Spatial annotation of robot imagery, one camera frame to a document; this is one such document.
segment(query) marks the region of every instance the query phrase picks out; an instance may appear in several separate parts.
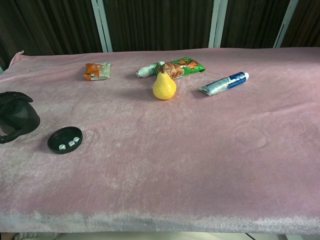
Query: green snack package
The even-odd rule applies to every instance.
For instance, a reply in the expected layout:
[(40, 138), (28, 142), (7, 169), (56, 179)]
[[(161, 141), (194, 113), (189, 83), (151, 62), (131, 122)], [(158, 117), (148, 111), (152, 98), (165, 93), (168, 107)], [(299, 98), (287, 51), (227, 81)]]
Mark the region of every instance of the green snack package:
[[(187, 56), (178, 60), (165, 62), (162, 66), (163, 70), (168, 73), (172, 79), (182, 78), (184, 76), (206, 70), (203, 65)], [(155, 69), (155, 73), (157, 75), (158, 72), (161, 71), (162, 66), (158, 63)]]

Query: black bowl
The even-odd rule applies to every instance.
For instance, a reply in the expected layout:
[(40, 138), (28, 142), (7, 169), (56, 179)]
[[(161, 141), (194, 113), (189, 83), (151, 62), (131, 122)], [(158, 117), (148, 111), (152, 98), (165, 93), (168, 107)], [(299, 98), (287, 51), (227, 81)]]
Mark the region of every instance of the black bowl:
[(82, 142), (82, 132), (75, 126), (67, 126), (55, 131), (48, 139), (47, 145), (55, 154), (67, 154), (76, 150)]

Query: black curtain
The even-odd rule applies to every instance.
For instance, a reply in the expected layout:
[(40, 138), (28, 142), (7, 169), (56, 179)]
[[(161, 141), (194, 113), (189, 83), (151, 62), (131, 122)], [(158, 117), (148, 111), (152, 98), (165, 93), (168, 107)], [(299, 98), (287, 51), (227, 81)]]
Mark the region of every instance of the black curtain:
[(320, 0), (300, 0), (281, 47), (320, 47)]
[(213, 0), (104, 0), (113, 51), (207, 48)]
[(0, 0), (0, 66), (15, 53), (102, 52), (91, 0)]
[(221, 47), (272, 48), (289, 2), (290, 0), (228, 0)]

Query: yellow pear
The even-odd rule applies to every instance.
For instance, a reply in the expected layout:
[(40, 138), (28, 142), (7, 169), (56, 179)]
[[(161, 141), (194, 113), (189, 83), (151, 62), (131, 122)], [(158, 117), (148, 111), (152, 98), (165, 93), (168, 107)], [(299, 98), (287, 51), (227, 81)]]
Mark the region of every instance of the yellow pear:
[(177, 90), (175, 81), (163, 69), (158, 73), (156, 81), (153, 84), (153, 94), (161, 100), (171, 99)]

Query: pink blanket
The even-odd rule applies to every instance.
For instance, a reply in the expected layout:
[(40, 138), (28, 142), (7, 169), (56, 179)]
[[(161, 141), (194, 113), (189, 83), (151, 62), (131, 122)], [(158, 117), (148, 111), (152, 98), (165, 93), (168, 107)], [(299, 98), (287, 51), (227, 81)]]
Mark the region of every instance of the pink blanket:
[[(191, 57), (169, 101), (135, 71)], [(85, 63), (111, 78), (85, 81)], [(248, 72), (206, 96), (198, 87)], [(18, 54), (0, 92), (33, 98), (30, 134), (0, 146), (0, 232), (210, 231), (320, 234), (320, 47)], [(82, 145), (57, 155), (52, 132)]]

